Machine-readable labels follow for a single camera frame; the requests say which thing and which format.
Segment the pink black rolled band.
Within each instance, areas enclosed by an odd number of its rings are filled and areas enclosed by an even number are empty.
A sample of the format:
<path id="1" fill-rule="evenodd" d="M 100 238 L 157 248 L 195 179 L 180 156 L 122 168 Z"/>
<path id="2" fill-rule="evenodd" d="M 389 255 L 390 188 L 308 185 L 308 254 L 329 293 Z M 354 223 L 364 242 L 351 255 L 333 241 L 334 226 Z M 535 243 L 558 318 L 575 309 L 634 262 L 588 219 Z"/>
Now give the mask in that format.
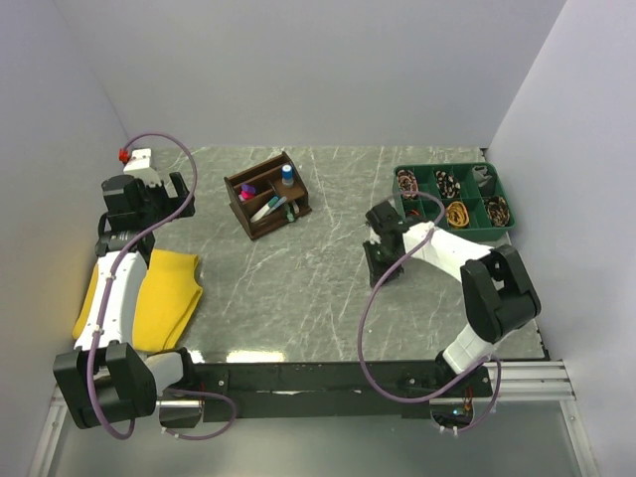
<path id="1" fill-rule="evenodd" d="M 397 171 L 397 185 L 402 199 L 417 200 L 419 198 L 418 183 L 413 171 L 399 169 Z"/>

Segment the black white rolled band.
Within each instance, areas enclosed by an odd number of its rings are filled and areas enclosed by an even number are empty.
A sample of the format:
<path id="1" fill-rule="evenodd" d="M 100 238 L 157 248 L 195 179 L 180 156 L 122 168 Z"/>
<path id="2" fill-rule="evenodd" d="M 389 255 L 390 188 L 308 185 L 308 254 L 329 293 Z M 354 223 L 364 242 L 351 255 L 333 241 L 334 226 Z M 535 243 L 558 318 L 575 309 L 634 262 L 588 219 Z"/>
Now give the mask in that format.
<path id="1" fill-rule="evenodd" d="M 451 173 L 437 170 L 434 177 L 441 198 L 453 199 L 461 195 L 461 184 Z"/>

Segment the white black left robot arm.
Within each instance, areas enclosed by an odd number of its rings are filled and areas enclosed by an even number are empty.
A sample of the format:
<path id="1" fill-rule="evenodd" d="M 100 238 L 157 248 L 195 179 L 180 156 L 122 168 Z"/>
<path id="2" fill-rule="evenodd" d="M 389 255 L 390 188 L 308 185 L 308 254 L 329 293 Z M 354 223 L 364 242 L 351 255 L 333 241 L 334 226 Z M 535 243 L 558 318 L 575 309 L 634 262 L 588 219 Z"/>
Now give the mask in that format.
<path id="1" fill-rule="evenodd" d="M 154 231 L 168 219 L 194 215 L 194 196 L 179 173 L 151 183 L 130 174 L 101 184 L 106 205 L 97 226 L 96 277 L 87 317 L 71 351 L 53 363 L 57 385 L 75 425 L 132 422 L 155 410 L 156 399 L 191 397 L 199 376 L 189 352 L 172 348 L 141 352 L 133 347 L 133 322 L 146 277 Z"/>

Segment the brown black rolled band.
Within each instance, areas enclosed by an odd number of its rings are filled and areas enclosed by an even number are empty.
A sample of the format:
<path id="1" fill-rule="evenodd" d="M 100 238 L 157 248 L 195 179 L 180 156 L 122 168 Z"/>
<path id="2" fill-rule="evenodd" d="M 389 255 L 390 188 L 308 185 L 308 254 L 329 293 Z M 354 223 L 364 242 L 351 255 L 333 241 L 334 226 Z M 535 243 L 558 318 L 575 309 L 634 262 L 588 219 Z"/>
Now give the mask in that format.
<path id="1" fill-rule="evenodd" d="M 511 211 L 503 196 L 492 196 L 484 200 L 486 215 L 495 228 L 505 228 L 510 224 Z"/>

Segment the blue capped small bottle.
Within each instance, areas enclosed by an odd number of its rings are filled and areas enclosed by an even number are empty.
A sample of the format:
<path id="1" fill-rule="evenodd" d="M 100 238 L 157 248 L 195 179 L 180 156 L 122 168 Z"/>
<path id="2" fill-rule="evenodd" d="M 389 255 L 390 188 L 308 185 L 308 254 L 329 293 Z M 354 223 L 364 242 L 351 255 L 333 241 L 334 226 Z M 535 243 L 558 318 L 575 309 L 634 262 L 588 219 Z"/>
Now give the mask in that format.
<path id="1" fill-rule="evenodd" d="M 281 167 L 281 182 L 286 188 L 291 188 L 294 185 L 294 172 L 290 164 Z"/>

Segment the grey crumpled item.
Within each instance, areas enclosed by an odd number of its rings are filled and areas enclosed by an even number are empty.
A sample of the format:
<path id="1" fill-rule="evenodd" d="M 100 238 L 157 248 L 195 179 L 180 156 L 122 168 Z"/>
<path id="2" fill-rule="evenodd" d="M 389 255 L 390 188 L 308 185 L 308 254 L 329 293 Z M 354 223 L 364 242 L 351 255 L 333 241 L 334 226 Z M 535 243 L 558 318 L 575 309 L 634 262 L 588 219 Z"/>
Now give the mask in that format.
<path id="1" fill-rule="evenodd" d="M 495 172 L 492 172 L 486 165 L 476 165 L 472 168 L 472 177 L 483 197 L 495 195 L 497 184 Z"/>

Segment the green compartment tray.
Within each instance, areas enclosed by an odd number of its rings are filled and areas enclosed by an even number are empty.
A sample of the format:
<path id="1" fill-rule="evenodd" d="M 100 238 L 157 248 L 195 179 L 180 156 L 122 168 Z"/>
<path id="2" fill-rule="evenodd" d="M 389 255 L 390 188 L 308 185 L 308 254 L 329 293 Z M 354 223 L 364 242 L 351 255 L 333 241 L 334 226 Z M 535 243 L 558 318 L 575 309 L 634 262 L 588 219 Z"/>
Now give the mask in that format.
<path id="1" fill-rule="evenodd" d="M 516 221 L 496 168 L 488 163 L 401 165 L 394 169 L 398 212 L 433 221 L 462 238 L 496 241 Z"/>

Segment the black base frame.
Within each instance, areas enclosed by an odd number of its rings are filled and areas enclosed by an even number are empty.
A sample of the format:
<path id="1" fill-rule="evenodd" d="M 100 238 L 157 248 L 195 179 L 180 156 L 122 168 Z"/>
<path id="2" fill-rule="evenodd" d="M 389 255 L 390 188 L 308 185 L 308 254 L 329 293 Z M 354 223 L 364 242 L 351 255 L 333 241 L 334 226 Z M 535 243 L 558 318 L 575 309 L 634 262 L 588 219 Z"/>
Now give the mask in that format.
<path id="1" fill-rule="evenodd" d="M 240 418 L 401 415 L 428 418 L 430 404 L 401 404 L 377 393 L 358 362 L 196 364 L 198 392 L 230 398 Z M 368 362 L 375 381 L 388 393 L 418 398 L 451 380 L 434 361 Z M 490 398 L 491 378 L 485 366 L 473 371 L 443 398 Z M 199 422 L 225 423 L 232 408 L 220 399 L 167 395 L 158 402 L 160 423 L 194 428 Z"/>

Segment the aluminium rail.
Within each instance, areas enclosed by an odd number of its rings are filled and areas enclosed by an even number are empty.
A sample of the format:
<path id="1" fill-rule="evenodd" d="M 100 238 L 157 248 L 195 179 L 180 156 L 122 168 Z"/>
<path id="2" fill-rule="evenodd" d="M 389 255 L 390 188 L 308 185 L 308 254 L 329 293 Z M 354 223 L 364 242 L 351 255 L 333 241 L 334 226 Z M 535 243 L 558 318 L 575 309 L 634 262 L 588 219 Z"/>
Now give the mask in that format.
<path id="1" fill-rule="evenodd" d="M 510 362 L 496 364 L 488 362 L 482 366 L 488 369 L 491 378 L 492 395 L 491 397 L 478 398 L 469 397 L 475 402 L 484 402 L 490 398 L 498 400 L 567 400 L 573 397 L 571 386 L 563 364 L 553 362 Z M 185 387 L 178 387 L 172 393 L 162 392 L 155 403 L 149 401 L 149 390 L 143 383 L 134 386 L 130 400 L 123 404 L 122 411 L 116 415 L 116 420 L 127 420 L 130 417 L 145 417 L 158 408 L 158 402 L 165 394 L 179 395 L 196 398 L 212 398 L 224 400 L 226 396 L 194 391 L 192 395 L 188 393 Z M 139 400 L 142 404 L 141 408 L 135 408 L 133 400 Z M 438 397 L 439 402 L 461 403 L 459 401 L 451 401 L 449 397 Z"/>

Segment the yellow rolled band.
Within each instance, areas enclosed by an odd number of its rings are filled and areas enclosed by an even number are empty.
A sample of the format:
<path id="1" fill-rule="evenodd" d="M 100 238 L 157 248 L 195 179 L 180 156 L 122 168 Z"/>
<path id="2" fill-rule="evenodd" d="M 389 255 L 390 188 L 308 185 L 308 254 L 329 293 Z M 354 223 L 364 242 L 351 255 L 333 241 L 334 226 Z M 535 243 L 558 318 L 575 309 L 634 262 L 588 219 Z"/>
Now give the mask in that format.
<path id="1" fill-rule="evenodd" d="M 461 201 L 451 202 L 445 209 L 446 221 L 452 229 L 466 229 L 470 224 L 468 209 Z"/>

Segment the brown wooden desk organizer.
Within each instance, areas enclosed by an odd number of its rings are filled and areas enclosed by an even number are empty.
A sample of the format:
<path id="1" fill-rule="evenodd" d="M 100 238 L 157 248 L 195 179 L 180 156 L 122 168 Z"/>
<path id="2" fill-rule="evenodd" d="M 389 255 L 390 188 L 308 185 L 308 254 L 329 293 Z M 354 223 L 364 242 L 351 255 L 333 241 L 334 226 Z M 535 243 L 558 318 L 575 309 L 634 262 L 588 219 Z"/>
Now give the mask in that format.
<path id="1" fill-rule="evenodd" d="M 286 152 L 224 178 L 230 207 L 251 240 L 312 212 L 309 193 Z"/>

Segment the yellow folded cloth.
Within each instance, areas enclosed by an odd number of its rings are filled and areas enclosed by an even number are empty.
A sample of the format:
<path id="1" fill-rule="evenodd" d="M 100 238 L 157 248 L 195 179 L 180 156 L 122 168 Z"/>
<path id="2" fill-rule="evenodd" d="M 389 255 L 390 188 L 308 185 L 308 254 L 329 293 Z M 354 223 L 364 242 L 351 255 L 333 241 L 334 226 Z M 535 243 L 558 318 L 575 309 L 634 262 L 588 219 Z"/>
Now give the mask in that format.
<path id="1" fill-rule="evenodd" d="M 98 346 L 128 343 L 153 354 L 173 349 L 202 297 L 195 254 L 155 249 L 146 262 L 128 253 L 118 266 Z"/>

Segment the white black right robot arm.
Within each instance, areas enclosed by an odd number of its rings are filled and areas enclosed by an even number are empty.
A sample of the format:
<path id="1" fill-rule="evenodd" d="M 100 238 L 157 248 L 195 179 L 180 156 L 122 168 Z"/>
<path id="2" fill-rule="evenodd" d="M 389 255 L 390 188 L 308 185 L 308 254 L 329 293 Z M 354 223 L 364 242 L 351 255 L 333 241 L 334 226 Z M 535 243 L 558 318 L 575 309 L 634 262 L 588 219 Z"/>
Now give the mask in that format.
<path id="1" fill-rule="evenodd" d="M 456 279 L 462 287 L 467 324 L 439 355 L 438 389 L 457 396 L 470 384 L 469 370 L 490 358 L 500 342 L 542 310 L 536 288 L 518 251 L 461 238 L 432 221 L 402 217 L 383 201 L 366 213 L 373 240 L 363 243 L 372 294 L 363 315 L 385 283 L 399 277 L 409 259 L 421 260 Z"/>

